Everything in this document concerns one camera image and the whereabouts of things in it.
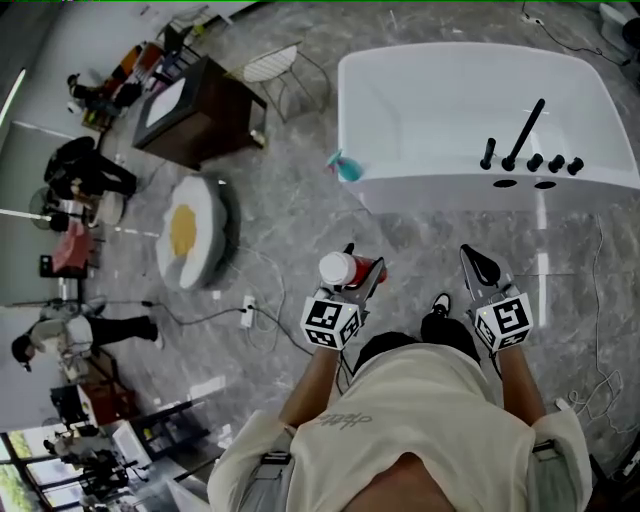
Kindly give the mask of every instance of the bathtub faucet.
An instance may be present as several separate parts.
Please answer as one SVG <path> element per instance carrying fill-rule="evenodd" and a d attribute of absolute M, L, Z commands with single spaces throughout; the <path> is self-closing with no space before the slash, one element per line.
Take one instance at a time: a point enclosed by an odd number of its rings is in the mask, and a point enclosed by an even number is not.
<path fill-rule="evenodd" d="M 536 106 L 531 111 L 531 115 L 529 116 L 529 119 L 527 119 L 527 123 L 524 125 L 522 132 L 520 132 L 520 137 L 518 137 L 518 140 L 516 141 L 515 146 L 513 146 L 511 153 L 509 154 L 509 156 L 502 159 L 502 168 L 505 171 L 513 171 L 513 169 L 515 168 L 516 157 L 518 156 L 518 153 L 520 153 L 524 141 L 527 140 L 527 137 L 529 136 L 533 125 L 536 124 L 536 121 L 540 116 L 540 112 L 542 112 L 542 109 L 544 108 L 544 103 L 545 101 L 542 98 L 538 100 L 538 103 L 536 103 Z"/>

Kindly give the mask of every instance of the black shoe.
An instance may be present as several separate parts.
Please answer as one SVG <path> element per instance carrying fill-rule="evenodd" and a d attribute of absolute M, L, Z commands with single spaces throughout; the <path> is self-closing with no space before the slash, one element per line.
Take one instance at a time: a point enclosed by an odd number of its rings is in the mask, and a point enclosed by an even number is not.
<path fill-rule="evenodd" d="M 449 297 L 448 293 L 441 293 L 436 297 L 436 300 L 433 301 L 433 306 L 431 306 L 431 313 L 433 315 L 439 315 L 444 318 L 449 316 L 449 312 L 451 311 L 451 297 Z"/>

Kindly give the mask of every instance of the tile floor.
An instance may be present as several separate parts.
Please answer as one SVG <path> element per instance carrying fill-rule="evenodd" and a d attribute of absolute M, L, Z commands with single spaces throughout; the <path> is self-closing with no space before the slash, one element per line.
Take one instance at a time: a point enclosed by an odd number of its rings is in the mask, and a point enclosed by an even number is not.
<path fill-rule="evenodd" d="M 304 298 L 314 290 L 318 259 L 354 241 L 358 252 L 384 256 L 390 279 L 370 301 L 372 314 L 364 331 L 347 350 L 355 361 L 359 347 L 384 330 L 417 334 L 420 319 L 440 290 L 454 297 L 454 316 L 461 318 L 468 302 L 458 250 L 462 243 L 506 256 L 518 284 L 529 293 L 538 328 L 526 346 L 533 373 L 549 408 L 556 397 L 576 390 L 586 397 L 601 380 L 595 365 L 595 328 L 600 304 L 600 366 L 618 369 L 624 391 L 610 416 L 620 430 L 640 422 L 640 201 L 612 205 L 599 217 L 590 213 L 434 213 L 373 216 L 324 169 L 337 143 L 337 64 L 344 55 L 367 48 L 429 41 L 486 41 L 525 45 L 562 52 L 538 27 L 519 21 L 520 4 L 488 3 L 273 3 L 256 6 L 236 17 L 233 26 L 216 23 L 199 48 L 228 69 L 292 41 L 320 64 L 332 82 L 330 104 L 323 114 L 309 111 L 299 90 L 285 95 L 285 109 L 295 114 L 283 125 L 271 109 L 266 150 L 246 149 L 207 162 L 203 171 L 224 179 L 238 198 L 240 244 L 268 255 L 269 261 L 239 250 L 213 289 L 179 294 L 167 290 L 155 264 L 154 240 L 111 231 L 102 266 L 89 282 L 88 295 L 111 300 L 157 299 L 183 318 L 238 306 L 245 294 L 275 311 L 286 300 L 281 319 L 301 340 L 297 327 Z M 527 4 L 548 29 L 568 44 L 600 47 L 617 57 L 597 31 L 598 17 L 580 5 Z M 577 54 L 604 79 L 620 112 L 636 154 L 640 154 L 640 95 L 615 65 L 586 52 Z M 299 74 L 312 93 L 322 93 L 322 77 L 300 64 Z M 140 104 L 105 140 L 105 153 L 126 158 L 141 180 L 142 191 L 131 201 L 124 228 L 159 233 L 161 216 L 172 188 L 188 171 L 131 149 Z M 594 257 L 603 241 L 595 265 Z M 142 313 L 138 306 L 113 305 L 113 317 Z M 219 377 L 224 387 L 200 408 L 214 440 L 235 434 L 256 408 L 277 410 L 307 357 L 274 331 L 253 330 L 251 338 L 238 328 L 239 314 L 179 328 L 158 310 L 167 347 L 157 352 L 141 340 L 114 346 L 126 381 L 138 391 L 142 405 L 185 399 L 189 388 Z M 272 326 L 264 318 L 259 327 Z M 499 381 L 483 364 L 496 393 Z M 592 401 L 594 414 L 609 399 L 606 386 Z M 617 435 L 605 417 L 589 421 L 580 415 L 589 448 L 610 470 L 633 439 Z"/>

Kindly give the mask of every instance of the window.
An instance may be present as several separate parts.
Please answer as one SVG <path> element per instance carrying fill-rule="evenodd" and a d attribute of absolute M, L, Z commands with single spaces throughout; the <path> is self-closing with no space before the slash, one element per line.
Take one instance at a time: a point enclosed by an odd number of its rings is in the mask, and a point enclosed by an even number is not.
<path fill-rule="evenodd" d="M 70 484 L 44 491 L 44 495 L 52 507 L 61 507 L 80 501 L 82 497 L 82 487 L 78 483 Z"/>
<path fill-rule="evenodd" d="M 39 510 L 35 496 L 20 478 L 15 466 L 0 466 L 0 509 L 6 512 L 36 512 Z"/>
<path fill-rule="evenodd" d="M 30 428 L 11 432 L 9 439 L 18 457 L 21 459 L 28 457 L 46 457 L 50 454 L 42 443 L 46 440 L 53 442 L 56 433 L 66 432 L 66 430 L 65 426 L 60 424 Z"/>
<path fill-rule="evenodd" d="M 63 425 L 0 434 L 0 511 L 37 512 L 76 505 L 83 495 L 73 479 L 81 474 L 51 456 L 43 441 L 64 432 Z"/>
<path fill-rule="evenodd" d="M 62 480 L 80 476 L 82 471 L 74 469 L 71 464 L 65 464 L 60 459 L 45 460 L 28 464 L 29 473 L 38 485 L 47 485 Z"/>

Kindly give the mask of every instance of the white bathtub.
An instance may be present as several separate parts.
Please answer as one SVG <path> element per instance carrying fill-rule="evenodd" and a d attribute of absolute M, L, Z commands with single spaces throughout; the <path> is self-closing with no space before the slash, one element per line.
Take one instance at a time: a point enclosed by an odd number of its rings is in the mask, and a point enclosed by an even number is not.
<path fill-rule="evenodd" d="M 338 94 L 339 146 L 364 168 L 344 185 L 372 213 L 592 210 L 640 189 L 613 101 L 595 69 L 574 57 L 485 43 L 380 48 L 342 59 Z M 542 114 L 507 172 L 502 159 L 540 98 Z M 495 156 L 484 170 L 489 137 Z M 544 163 L 532 173 L 534 153 Z M 557 154 L 566 164 L 553 174 Z M 584 168 L 571 176 L 575 157 Z M 515 184 L 498 188 L 500 180 Z M 536 188 L 541 182 L 553 188 Z"/>

